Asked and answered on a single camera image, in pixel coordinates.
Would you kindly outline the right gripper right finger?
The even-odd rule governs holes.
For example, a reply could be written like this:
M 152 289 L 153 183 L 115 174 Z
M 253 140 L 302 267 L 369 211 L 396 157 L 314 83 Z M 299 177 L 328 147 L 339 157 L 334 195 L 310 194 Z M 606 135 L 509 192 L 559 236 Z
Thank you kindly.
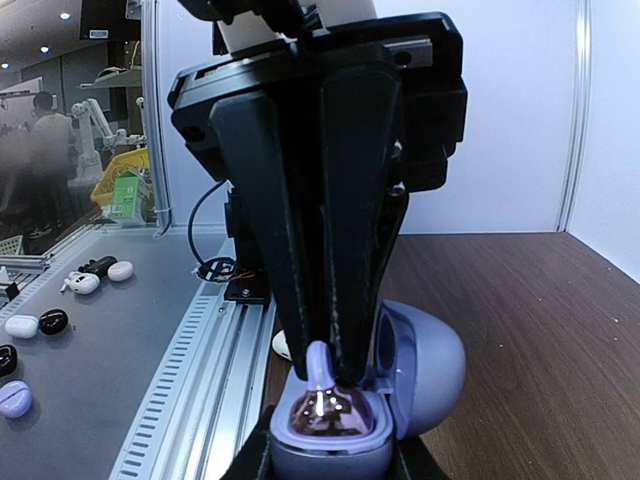
M 394 441 L 394 480 L 449 480 L 419 437 Z

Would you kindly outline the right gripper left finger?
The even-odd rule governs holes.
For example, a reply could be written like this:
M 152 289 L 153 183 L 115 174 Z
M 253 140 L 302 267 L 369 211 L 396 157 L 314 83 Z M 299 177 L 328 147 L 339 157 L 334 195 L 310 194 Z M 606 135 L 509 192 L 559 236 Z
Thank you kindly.
M 271 462 L 270 422 L 274 406 L 267 406 L 239 453 L 224 474 L 224 480 L 267 480 L 274 478 Z

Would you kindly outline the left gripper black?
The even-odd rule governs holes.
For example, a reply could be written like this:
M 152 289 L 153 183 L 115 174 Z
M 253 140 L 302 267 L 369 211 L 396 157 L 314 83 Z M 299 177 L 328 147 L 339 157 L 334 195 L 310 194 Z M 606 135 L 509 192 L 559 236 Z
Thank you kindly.
M 397 71 L 352 66 L 324 80 L 341 60 L 364 62 L 368 47 L 381 48 Z M 429 12 L 316 30 L 301 41 L 274 40 L 177 75 L 167 98 L 171 123 L 211 177 L 229 173 L 300 379 L 308 378 L 307 348 L 323 333 L 294 159 L 319 162 L 322 119 L 330 341 L 338 378 L 355 384 L 366 369 L 375 309 L 372 256 L 400 80 L 402 154 L 393 178 L 411 193 L 436 190 L 464 136 L 462 58 L 453 21 Z

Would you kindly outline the lavender earbud charging case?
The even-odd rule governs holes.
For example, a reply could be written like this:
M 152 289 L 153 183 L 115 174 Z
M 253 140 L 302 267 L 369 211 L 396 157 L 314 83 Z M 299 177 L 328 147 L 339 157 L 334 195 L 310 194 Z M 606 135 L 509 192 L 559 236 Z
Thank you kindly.
M 364 437 L 306 437 L 290 429 L 291 407 L 307 380 L 290 372 L 270 423 L 278 479 L 385 479 L 395 440 L 416 438 L 442 423 L 465 382 L 465 349 L 457 332 L 411 305 L 381 302 L 374 361 L 359 384 L 375 419 Z

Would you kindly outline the purple earbud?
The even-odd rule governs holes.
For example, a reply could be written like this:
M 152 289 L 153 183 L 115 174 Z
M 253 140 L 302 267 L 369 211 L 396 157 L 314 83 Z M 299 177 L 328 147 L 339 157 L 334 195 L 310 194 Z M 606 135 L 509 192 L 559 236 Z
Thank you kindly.
M 326 343 L 307 348 L 307 387 L 289 415 L 290 429 L 306 437 L 364 437 L 373 432 L 373 410 L 361 390 L 340 386 Z

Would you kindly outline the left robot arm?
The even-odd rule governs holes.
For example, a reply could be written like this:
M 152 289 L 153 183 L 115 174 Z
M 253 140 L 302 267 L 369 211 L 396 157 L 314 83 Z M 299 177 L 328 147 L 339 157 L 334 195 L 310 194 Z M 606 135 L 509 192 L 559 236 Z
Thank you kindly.
M 464 136 L 463 38 L 442 12 L 308 32 L 180 71 L 186 148 L 238 195 L 293 365 L 331 350 L 366 370 L 377 296 L 414 192 L 446 181 Z

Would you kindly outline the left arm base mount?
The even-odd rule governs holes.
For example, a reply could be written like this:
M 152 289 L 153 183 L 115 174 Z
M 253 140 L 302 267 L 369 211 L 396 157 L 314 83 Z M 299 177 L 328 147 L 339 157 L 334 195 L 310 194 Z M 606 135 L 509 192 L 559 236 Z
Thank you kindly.
M 271 289 L 263 269 L 243 269 L 231 257 L 214 257 L 199 263 L 192 273 L 205 282 L 223 286 L 226 301 L 238 304 L 267 304 Z

